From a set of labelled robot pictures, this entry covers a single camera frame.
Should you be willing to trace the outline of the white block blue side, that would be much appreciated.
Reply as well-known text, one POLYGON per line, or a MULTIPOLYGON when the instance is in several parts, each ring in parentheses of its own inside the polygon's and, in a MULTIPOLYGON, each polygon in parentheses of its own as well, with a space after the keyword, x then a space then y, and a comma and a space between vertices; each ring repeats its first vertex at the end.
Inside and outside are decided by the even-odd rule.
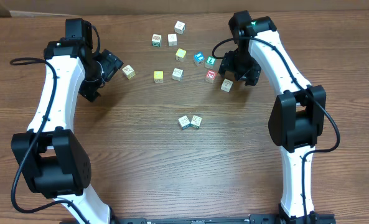
POLYGON ((173 80, 177 80, 177 81, 181 81, 183 78, 183 73, 184 71, 179 69, 179 68, 175 68, 174 71, 172 72, 172 79, 173 80))

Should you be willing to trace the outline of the elephant block green side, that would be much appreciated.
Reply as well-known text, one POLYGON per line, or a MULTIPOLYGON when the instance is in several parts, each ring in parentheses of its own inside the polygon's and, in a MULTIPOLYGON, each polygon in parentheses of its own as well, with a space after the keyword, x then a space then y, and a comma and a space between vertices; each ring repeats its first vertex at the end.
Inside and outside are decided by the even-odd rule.
POLYGON ((199 129, 201 123, 202 123, 202 118, 199 116, 193 115, 192 120, 190 122, 191 127, 199 129))

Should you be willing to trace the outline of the bee block blue side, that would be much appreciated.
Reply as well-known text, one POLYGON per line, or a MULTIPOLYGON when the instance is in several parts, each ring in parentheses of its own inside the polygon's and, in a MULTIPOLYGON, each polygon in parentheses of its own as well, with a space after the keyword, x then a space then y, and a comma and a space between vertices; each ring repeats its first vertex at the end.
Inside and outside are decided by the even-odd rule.
POLYGON ((181 129, 187 129, 188 127, 191 126, 191 122, 187 116, 180 117, 178 119, 178 122, 181 129))

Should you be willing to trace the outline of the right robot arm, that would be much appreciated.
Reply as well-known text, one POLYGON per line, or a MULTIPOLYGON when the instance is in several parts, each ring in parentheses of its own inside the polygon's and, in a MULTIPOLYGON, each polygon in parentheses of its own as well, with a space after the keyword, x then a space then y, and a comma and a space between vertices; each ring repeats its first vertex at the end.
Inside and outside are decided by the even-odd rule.
POLYGON ((277 223, 334 223, 333 215, 315 212, 311 199, 311 152, 323 130, 325 90, 311 85, 294 66, 270 17, 252 19, 241 11, 228 25, 238 47, 221 58, 219 74, 230 72, 255 86, 265 73, 276 95, 268 129, 283 162, 277 223))

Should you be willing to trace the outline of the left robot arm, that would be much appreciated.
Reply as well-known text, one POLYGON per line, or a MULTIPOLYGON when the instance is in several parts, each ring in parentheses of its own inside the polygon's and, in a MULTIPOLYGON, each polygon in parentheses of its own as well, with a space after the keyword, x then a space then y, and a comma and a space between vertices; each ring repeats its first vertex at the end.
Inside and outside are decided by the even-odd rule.
POLYGON ((45 65, 39 105, 27 131, 11 140, 16 177, 50 206, 63 205, 77 223, 117 223, 91 186, 90 158, 75 137, 73 120, 78 97, 95 101, 123 63, 101 49, 96 27, 81 18, 66 20, 65 36, 49 42, 42 58, 11 60, 13 66, 38 63, 45 65))

